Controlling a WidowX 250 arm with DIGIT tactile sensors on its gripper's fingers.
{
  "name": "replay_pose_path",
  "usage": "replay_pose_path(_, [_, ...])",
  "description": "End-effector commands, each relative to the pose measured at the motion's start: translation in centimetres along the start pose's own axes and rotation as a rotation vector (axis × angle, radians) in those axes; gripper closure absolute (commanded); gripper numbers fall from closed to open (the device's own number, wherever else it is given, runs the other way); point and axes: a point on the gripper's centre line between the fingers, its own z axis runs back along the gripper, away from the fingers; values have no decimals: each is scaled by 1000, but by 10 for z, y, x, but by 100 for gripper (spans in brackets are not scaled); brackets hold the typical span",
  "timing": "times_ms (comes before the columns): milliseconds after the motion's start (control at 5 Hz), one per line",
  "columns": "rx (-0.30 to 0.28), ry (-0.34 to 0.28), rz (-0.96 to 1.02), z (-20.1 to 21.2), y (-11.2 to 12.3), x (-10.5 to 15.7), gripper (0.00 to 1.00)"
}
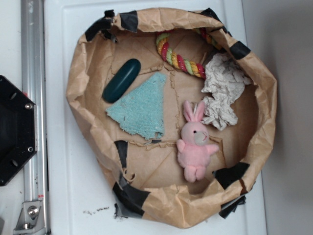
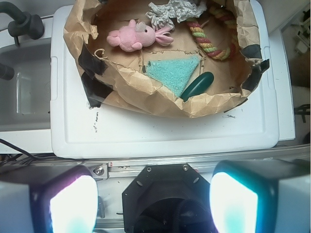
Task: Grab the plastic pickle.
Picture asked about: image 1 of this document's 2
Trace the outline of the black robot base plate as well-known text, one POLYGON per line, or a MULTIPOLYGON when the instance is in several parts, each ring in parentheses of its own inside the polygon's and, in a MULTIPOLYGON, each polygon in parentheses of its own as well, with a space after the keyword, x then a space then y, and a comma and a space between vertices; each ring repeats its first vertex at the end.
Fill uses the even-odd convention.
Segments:
POLYGON ((0 185, 7 185, 37 152, 35 103, 0 77, 0 185))

